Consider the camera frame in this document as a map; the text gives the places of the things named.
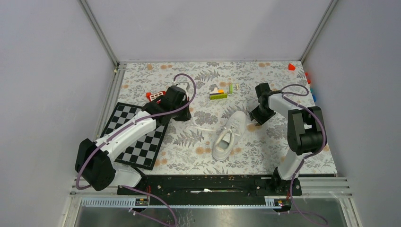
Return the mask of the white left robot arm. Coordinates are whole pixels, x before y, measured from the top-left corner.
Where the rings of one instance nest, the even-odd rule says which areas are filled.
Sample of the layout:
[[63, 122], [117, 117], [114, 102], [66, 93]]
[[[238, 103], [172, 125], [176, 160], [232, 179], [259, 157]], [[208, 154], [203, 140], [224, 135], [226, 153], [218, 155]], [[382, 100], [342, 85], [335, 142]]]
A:
[[76, 188], [87, 188], [79, 184], [80, 179], [84, 179], [96, 191], [125, 185], [133, 193], [142, 194], [147, 187], [146, 180], [132, 167], [116, 162], [116, 158], [141, 137], [171, 119], [190, 120], [189, 103], [188, 90], [182, 83], [170, 86], [164, 95], [146, 103], [132, 119], [111, 133], [95, 141], [81, 141], [75, 163]]

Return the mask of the white sneaker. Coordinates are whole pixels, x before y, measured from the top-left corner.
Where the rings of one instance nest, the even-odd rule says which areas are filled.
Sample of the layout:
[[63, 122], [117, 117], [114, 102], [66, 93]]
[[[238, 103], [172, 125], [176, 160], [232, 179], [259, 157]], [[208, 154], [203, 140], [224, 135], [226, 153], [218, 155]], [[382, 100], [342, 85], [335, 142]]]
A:
[[187, 123], [189, 129], [206, 132], [205, 145], [197, 146], [195, 154], [210, 154], [216, 161], [223, 162], [236, 148], [247, 128], [247, 117], [243, 111], [235, 111], [223, 122], [216, 115], [204, 111], [195, 112], [195, 120]]

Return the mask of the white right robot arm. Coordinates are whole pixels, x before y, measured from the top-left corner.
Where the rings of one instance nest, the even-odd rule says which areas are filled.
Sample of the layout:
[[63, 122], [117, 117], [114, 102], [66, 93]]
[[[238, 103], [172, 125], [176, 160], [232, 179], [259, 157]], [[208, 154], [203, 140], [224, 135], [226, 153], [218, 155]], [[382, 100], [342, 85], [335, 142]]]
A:
[[289, 151], [271, 182], [273, 192], [283, 195], [305, 160], [320, 153], [327, 144], [323, 113], [318, 106], [305, 107], [289, 99], [290, 92], [273, 91], [268, 83], [257, 85], [255, 91], [259, 105], [250, 112], [251, 120], [263, 125], [275, 114], [287, 120]]

